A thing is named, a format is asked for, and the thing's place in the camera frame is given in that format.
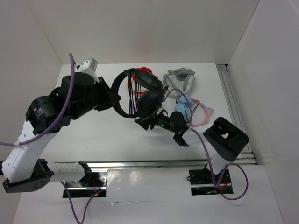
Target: robotic hand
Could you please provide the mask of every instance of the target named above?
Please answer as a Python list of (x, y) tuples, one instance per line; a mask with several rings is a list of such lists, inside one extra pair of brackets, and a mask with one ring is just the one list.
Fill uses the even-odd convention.
[[(155, 126), (164, 128), (175, 133), (173, 138), (180, 146), (199, 143), (198, 136), (189, 128), (181, 112), (173, 112), (170, 117), (163, 115), (162, 102), (167, 88), (163, 88), (156, 76), (146, 71), (129, 69), (122, 72), (109, 88), (102, 77), (96, 76), (96, 67), (97, 61), (93, 58), (77, 66), (71, 98), (59, 122), (41, 138), (21, 145), (19, 142), (42, 135), (53, 124), (64, 107), (71, 86), (71, 76), (65, 76), (61, 87), (54, 89), (50, 95), (38, 97), (31, 103), (18, 142), (9, 157), (0, 162), (2, 173), (6, 177), (3, 187), (7, 193), (32, 192), (56, 181), (75, 181), (82, 185), (90, 182), (95, 173), (92, 173), (85, 162), (53, 163), (39, 157), (63, 126), (93, 109), (102, 111), (113, 107), (123, 117), (136, 118), (135, 122), (145, 130)], [(126, 114), (120, 107), (118, 90), (124, 78), (131, 78), (132, 74), (135, 75), (136, 82), (149, 91), (137, 99), (135, 112)], [(217, 151), (212, 159), (214, 174), (219, 174), (230, 161), (234, 161), (249, 141), (245, 133), (224, 118), (218, 118), (213, 124), (197, 127), (197, 130), (203, 133)]]

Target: purple cable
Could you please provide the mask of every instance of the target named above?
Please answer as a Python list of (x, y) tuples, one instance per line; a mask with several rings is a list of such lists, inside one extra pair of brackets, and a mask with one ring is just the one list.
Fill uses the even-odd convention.
[[(181, 90), (179, 90), (179, 89), (171, 89), (171, 90), (168, 92), (168, 94), (166, 95), (166, 97), (165, 97), (165, 99), (164, 99), (164, 102), (165, 102), (165, 100), (169, 97), (169, 94), (170, 94), (172, 91), (179, 91), (179, 92), (182, 94), (182, 96), (185, 97), (186, 101), (188, 102), (189, 110), (190, 110), (190, 113), (191, 113), (191, 116), (190, 116), (190, 125), (191, 125), (191, 124), (192, 124), (192, 111), (191, 111), (191, 105), (190, 105), (190, 103), (189, 103), (189, 101), (188, 101), (186, 95), (185, 95)], [(191, 128), (190, 130), (193, 131), (193, 132), (198, 136), (198, 138), (199, 138), (199, 140), (200, 140), (202, 146), (204, 147), (204, 150), (205, 150), (205, 152), (206, 152), (207, 162), (208, 162), (208, 164), (209, 164), (209, 166), (210, 166), (210, 169), (211, 169), (210, 171), (211, 171), (212, 182), (213, 182), (213, 185), (215, 186), (215, 188), (218, 188), (218, 187), (220, 186), (220, 182), (221, 182), (221, 180), (222, 180), (222, 178), (223, 178), (224, 172), (225, 172), (225, 170), (228, 168), (229, 165), (235, 165), (235, 166), (237, 166), (237, 167), (243, 172), (243, 174), (244, 174), (244, 176), (245, 176), (245, 180), (246, 180), (246, 188), (245, 188), (244, 192), (243, 192), (240, 196), (238, 196), (238, 197), (236, 197), (236, 198), (229, 198), (229, 197), (224, 196), (223, 191), (227, 188), (227, 187), (225, 187), (225, 188), (223, 188), (223, 189), (221, 190), (221, 192), (220, 192), (221, 195), (222, 195), (222, 197), (224, 197), (225, 199), (231, 200), (231, 201), (238, 200), (238, 199), (240, 199), (241, 197), (243, 197), (243, 196), (246, 194), (247, 190), (248, 190), (249, 182), (248, 182), (248, 177), (247, 177), (245, 171), (242, 169), (242, 167), (239, 166), (239, 165), (236, 164), (236, 163), (230, 162), (229, 164), (227, 164), (227, 165), (224, 167), (224, 169), (222, 170), (222, 172), (221, 172), (221, 174), (220, 174), (220, 177), (219, 177), (219, 179), (218, 179), (218, 182), (216, 183), (216, 179), (215, 179), (215, 175), (214, 175), (213, 167), (212, 167), (212, 163), (211, 163), (211, 158), (210, 158), (209, 152), (208, 152), (208, 150), (207, 150), (207, 148), (206, 148), (205, 142), (203, 141), (201, 135), (200, 135), (196, 130), (194, 130), (193, 128)]]
[(78, 224), (82, 224), (82, 223), (84, 222), (84, 220), (85, 220), (86, 210), (87, 210), (87, 207), (88, 207), (90, 201), (93, 199), (93, 197), (94, 197), (95, 194), (98, 194), (98, 193), (100, 193), (100, 192), (102, 192), (102, 191), (104, 191), (104, 190), (102, 189), (102, 190), (99, 190), (99, 191), (97, 191), (96, 193), (92, 194), (92, 196), (89, 198), (89, 200), (88, 200), (87, 203), (86, 203), (86, 206), (85, 206), (85, 208), (84, 208), (84, 213), (83, 213), (83, 219), (82, 219), (82, 221), (80, 222), (79, 219), (78, 219), (78, 217), (77, 217), (77, 215), (76, 215), (76, 212), (75, 212), (75, 210), (74, 210), (74, 205), (73, 205), (73, 202), (71, 201), (71, 195), (70, 195), (69, 190), (67, 189), (66, 184), (63, 183), (62, 181), (61, 181), (60, 183), (64, 186), (64, 189), (65, 189), (65, 191), (66, 191), (66, 194), (67, 194), (67, 196), (68, 196), (68, 198), (69, 198), (70, 205), (71, 205), (71, 211), (73, 212), (73, 215), (74, 215), (75, 220), (77, 221)]
[[(26, 144), (29, 144), (31, 142), (34, 142), (34, 141), (40, 139), (45, 134), (49, 133), (49, 131), (51, 131), (52, 128), (54, 128), (56, 126), (56, 124), (60, 121), (60, 119), (62, 118), (62, 116), (63, 116), (63, 114), (64, 114), (64, 112), (65, 112), (65, 110), (66, 110), (66, 108), (69, 104), (69, 101), (71, 99), (71, 93), (72, 93), (73, 86), (74, 86), (74, 81), (75, 81), (75, 61), (74, 61), (72, 53), (69, 53), (69, 56), (70, 56), (70, 60), (71, 60), (71, 82), (70, 82), (69, 91), (67, 93), (64, 105), (63, 105), (60, 113), (58, 114), (56, 119), (52, 122), (52, 124), (46, 130), (44, 130), (42, 133), (40, 133), (39, 135), (37, 135), (34, 138), (29, 139), (27, 141), (19, 142), (19, 144), (17, 144), (17, 145), (19, 145), (19, 146), (26, 145)], [(7, 142), (2, 142), (2, 141), (0, 141), (0, 145), (3, 145), (3, 146), (17, 146), (15, 143), (7, 143)]]

